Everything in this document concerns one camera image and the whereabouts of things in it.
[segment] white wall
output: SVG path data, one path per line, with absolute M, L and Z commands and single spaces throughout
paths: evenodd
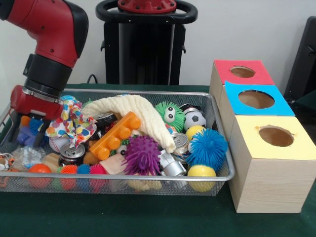
M 69 83 L 86 82 L 94 73 L 105 82 L 103 22 L 95 16 L 100 0 L 72 0 L 85 9 L 90 29 L 87 43 Z M 186 26 L 187 54 L 182 57 L 180 84 L 209 85 L 215 59 L 262 60 L 276 85 L 284 91 L 307 18 L 315 0 L 189 0 L 198 20 Z M 0 110 L 22 75 L 36 43 L 25 31 L 0 22 Z

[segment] stacked boxes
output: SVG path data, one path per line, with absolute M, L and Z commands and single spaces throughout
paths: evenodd
M 299 213 L 316 176 L 316 146 L 259 61 L 215 61 L 215 97 L 236 166 L 237 212 Z

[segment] purple spiky ball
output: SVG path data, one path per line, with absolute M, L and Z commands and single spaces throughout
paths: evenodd
M 131 138 L 125 153 L 125 172 L 128 175 L 156 175 L 159 171 L 158 143 L 153 138 L 141 136 Z

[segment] yellow ball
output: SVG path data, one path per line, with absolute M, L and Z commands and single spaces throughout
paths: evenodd
M 188 176 L 216 177 L 216 173 L 211 167 L 194 165 L 190 168 Z M 215 182 L 189 181 L 189 184 L 195 191 L 205 193 L 214 187 Z
M 186 132 L 186 136 L 188 137 L 189 141 L 192 141 L 192 137 L 196 135 L 198 132 L 202 132 L 203 130 L 206 130 L 206 128 L 199 125 L 190 127 Z

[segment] baseball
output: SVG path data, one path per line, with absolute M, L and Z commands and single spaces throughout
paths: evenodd
M 68 137 L 49 138 L 49 145 L 54 152 L 60 153 L 60 149 L 70 142 Z

